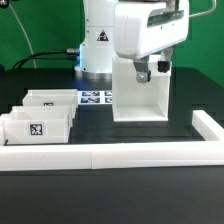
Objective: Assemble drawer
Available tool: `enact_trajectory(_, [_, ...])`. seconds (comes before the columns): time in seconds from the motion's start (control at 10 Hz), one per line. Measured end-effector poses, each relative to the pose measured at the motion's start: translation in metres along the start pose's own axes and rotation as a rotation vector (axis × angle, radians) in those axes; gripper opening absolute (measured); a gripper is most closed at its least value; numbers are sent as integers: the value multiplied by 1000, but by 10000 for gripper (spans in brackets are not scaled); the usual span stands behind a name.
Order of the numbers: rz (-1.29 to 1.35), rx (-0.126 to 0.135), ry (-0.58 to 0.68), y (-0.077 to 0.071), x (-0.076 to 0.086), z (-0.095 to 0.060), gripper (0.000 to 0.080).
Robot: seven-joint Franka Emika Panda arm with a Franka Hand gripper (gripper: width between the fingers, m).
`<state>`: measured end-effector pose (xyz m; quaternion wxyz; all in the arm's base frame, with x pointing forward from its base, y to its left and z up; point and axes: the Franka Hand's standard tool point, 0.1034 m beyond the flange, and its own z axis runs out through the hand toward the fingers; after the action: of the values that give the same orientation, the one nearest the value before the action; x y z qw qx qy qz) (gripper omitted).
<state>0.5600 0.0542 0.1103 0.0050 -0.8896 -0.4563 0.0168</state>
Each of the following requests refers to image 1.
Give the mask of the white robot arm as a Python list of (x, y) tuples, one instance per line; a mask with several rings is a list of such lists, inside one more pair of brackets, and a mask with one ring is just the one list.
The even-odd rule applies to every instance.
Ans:
[(173, 46), (186, 40), (189, 0), (83, 0), (85, 37), (76, 75), (110, 79), (112, 57), (133, 62), (136, 79), (151, 78), (149, 56), (159, 52), (158, 70), (170, 69)]

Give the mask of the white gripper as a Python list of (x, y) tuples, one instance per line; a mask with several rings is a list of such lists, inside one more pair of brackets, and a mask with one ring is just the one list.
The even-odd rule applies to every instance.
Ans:
[(136, 80), (147, 83), (151, 80), (148, 55), (162, 50), (158, 71), (168, 72), (171, 46), (186, 40), (188, 26), (188, 0), (119, 2), (114, 17), (114, 49), (121, 58), (136, 59)]

